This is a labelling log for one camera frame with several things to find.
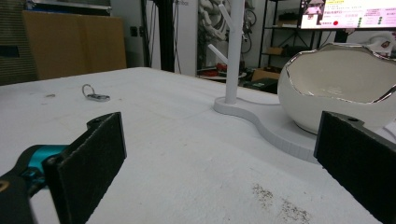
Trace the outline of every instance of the key ring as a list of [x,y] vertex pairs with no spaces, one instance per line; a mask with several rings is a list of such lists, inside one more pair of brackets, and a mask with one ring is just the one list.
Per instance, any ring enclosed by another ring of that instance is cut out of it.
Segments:
[[88,95],[87,95],[87,94],[85,94],[85,87],[89,87],[89,88],[91,88],[91,90],[92,90],[92,94],[95,94],[95,90],[93,89],[93,87],[92,87],[90,84],[85,84],[85,85],[83,85],[83,86],[82,86],[82,94],[84,94],[84,96],[85,96],[85,97],[87,97],[87,98],[88,98]]
[[[92,93],[86,94],[85,93],[86,87],[91,88]],[[90,84],[85,84],[82,86],[82,94],[84,94],[85,98],[87,98],[88,100],[93,100],[93,101],[97,101],[97,102],[106,102],[106,101],[110,100],[110,96],[108,96],[108,95],[96,94],[95,90],[93,89],[93,87]]]

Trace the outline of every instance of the computer screen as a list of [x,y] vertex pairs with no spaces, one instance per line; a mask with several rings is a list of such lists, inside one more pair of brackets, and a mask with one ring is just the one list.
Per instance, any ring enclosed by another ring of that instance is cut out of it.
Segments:
[[396,28],[396,0],[302,0],[299,28]]

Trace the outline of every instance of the white tabletop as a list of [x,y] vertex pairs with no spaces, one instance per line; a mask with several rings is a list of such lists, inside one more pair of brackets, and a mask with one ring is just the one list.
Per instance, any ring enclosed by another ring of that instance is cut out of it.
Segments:
[[[85,99],[84,84],[111,100]],[[26,148],[69,145],[86,122],[120,111],[128,158],[89,223],[377,223],[320,165],[215,112],[224,93],[221,83],[148,68],[0,87],[0,175]],[[39,223],[58,222],[48,190],[31,202]]]

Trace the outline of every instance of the wooden cabinet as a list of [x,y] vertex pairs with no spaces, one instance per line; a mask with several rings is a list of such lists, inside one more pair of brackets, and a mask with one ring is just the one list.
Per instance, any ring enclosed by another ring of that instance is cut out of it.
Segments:
[[126,68],[122,19],[23,11],[38,79]]

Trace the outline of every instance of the egg-shaped bowl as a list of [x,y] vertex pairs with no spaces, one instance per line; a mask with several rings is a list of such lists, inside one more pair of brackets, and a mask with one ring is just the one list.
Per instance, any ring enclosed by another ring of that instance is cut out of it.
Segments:
[[277,94],[302,129],[318,133],[322,111],[360,119],[376,131],[396,118],[396,61],[363,45],[331,43],[283,67]]

